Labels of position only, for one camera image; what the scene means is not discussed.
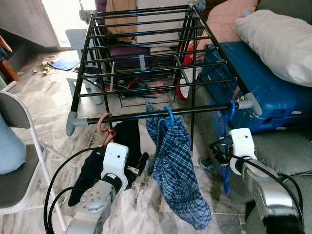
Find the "gray couch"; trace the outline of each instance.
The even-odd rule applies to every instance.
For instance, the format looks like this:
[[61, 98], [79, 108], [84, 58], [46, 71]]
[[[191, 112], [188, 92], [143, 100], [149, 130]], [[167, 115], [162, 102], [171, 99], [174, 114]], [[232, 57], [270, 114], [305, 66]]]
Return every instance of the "gray couch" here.
[[[195, 105], [207, 105], [207, 100], [211, 96], [205, 86], [196, 88]], [[206, 142], [207, 151], [209, 144], [216, 139], [214, 135], [213, 118], [214, 113], [197, 113], [195, 115], [195, 125], [200, 132], [203, 142]], [[305, 233], [312, 233], [312, 130], [296, 129], [287, 131], [266, 132], [253, 135], [258, 160], [273, 168], [278, 173], [292, 176], [300, 186], [303, 195], [303, 216], [305, 220]], [[297, 195], [295, 187], [287, 181], [290, 189]], [[230, 199], [234, 203], [248, 203], [253, 201], [242, 180], [234, 173], [230, 177], [231, 193]], [[246, 217], [247, 234], [265, 234], [262, 220], [254, 207]]]

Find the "white pillow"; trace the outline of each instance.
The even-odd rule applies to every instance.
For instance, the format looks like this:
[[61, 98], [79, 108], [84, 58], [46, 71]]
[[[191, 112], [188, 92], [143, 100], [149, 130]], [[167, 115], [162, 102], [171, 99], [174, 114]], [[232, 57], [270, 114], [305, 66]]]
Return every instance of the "white pillow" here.
[[235, 29], [276, 76], [312, 87], [312, 25], [259, 10], [238, 19]]

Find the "black cable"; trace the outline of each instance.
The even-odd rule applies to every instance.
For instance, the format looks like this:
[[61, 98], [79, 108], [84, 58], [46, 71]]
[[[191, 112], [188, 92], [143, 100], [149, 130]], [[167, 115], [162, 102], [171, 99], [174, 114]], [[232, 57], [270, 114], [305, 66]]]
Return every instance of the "black cable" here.
[[70, 161], [72, 160], [73, 158], [77, 157], [78, 155], [84, 153], [84, 152], [87, 152], [87, 151], [90, 151], [90, 150], [95, 150], [97, 149], [98, 147], [94, 147], [94, 148], [87, 148], [87, 149], [84, 149], [84, 150], [81, 150], [77, 153], [75, 153], [74, 155], [72, 155], [71, 157], [69, 157], [65, 162], [63, 162], [62, 165], [60, 165], [60, 167], [56, 170], [56, 172], [54, 173], [52, 179], [51, 179], [51, 182], [50, 182], [50, 185], [49, 185], [49, 188], [48, 188], [48, 191], [47, 191], [47, 195], [45, 197], [45, 201], [44, 201], [44, 209], [43, 209], [43, 223], [44, 223], [44, 228], [45, 228], [45, 232], [47, 234], [53, 234], [53, 229], [52, 229], [52, 226], [49, 227], [49, 224], [48, 224], [48, 219], [47, 219], [47, 212], [48, 212], [48, 203], [49, 203], [49, 197], [50, 197], [50, 193], [51, 193], [51, 190], [52, 190], [52, 186], [53, 186], [53, 183], [55, 181], [55, 178], [57, 177], [58, 173], [60, 172], [60, 170]]
[[275, 177], [272, 173], [270, 173], [269, 171], [263, 169], [262, 167], [258, 166], [257, 164], [254, 164], [253, 162], [250, 162], [249, 160], [246, 160], [246, 159], [243, 159], [241, 157], [238, 157], [238, 156], [235, 156], [235, 155], [232, 155], [232, 154], [229, 154], [229, 153], [225, 153], [225, 152], [222, 152], [218, 149], [216, 149], [216, 151], [220, 154], [223, 154], [223, 155], [226, 155], [226, 156], [229, 156], [229, 157], [233, 157], [233, 158], [236, 158], [237, 160], [241, 160], [245, 163], [248, 163], [250, 164], [251, 166], [253, 167], [256, 167], [257, 169], [259, 169], [260, 171], [264, 172], [265, 174], [267, 174], [268, 176], [270, 176], [272, 179], [274, 179], [277, 183], [279, 183], [288, 193], [289, 195], [291, 196], [295, 206], [296, 206], [296, 209], [298, 211], [298, 214], [299, 214], [299, 220], [300, 222], [302, 223], [302, 225], [304, 224], [303, 222], [303, 214], [302, 214], [302, 210], [300, 208], [300, 205], [298, 203], [298, 200], [297, 198], [295, 197], [295, 195], [293, 194], [293, 192], [288, 188], [287, 185], [285, 185], [285, 183], [283, 183], [279, 178]]
[[298, 197], [299, 197], [300, 209], [303, 211], [303, 197], [302, 197], [302, 193], [301, 193], [298, 183], [290, 175], [286, 175], [284, 173], [278, 173], [278, 175], [289, 179], [294, 184], [298, 193]]
[[62, 190], [56, 197], [55, 199], [53, 200], [52, 202], [52, 205], [50, 207], [50, 210], [49, 210], [49, 215], [48, 215], [48, 225], [51, 229], [51, 234], [54, 234], [54, 231], [53, 231], [53, 227], [52, 227], [52, 213], [53, 213], [53, 209], [55, 207], [55, 204], [57, 203], [58, 199], [65, 193], [67, 192], [68, 190], [72, 190], [72, 189], [77, 189], [77, 190], [83, 190], [85, 191], [86, 188], [81, 188], [81, 187], [69, 187], [69, 188], [66, 188], [64, 190]]

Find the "plaid shirt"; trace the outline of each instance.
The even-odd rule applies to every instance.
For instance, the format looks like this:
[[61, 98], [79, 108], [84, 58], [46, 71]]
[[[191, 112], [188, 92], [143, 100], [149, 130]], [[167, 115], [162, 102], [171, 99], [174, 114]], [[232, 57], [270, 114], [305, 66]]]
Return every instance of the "plaid shirt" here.
[[[146, 110], [154, 111], [150, 103]], [[190, 155], [191, 138], [183, 121], [174, 116], [174, 125], [166, 135], [160, 134], [160, 123], [169, 117], [149, 118], [146, 128], [156, 145], [152, 177], [170, 208], [196, 229], [204, 229], [211, 220], [207, 202], [201, 196]]]

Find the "blue suitcase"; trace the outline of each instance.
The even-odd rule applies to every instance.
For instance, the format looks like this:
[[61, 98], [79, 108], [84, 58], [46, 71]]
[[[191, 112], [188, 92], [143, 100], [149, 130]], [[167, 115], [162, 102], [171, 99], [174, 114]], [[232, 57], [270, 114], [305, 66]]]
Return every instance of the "blue suitcase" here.
[[[245, 85], [262, 109], [260, 116], [252, 109], [236, 110], [231, 121], [233, 128], [250, 128], [252, 133], [310, 126], [312, 121], [312, 89], [286, 82], [275, 76], [244, 42], [220, 44]], [[207, 53], [205, 62], [221, 60], [218, 53]], [[203, 81], [233, 78], [225, 66], [204, 67]], [[243, 96], [236, 82], [207, 85], [218, 103]]]

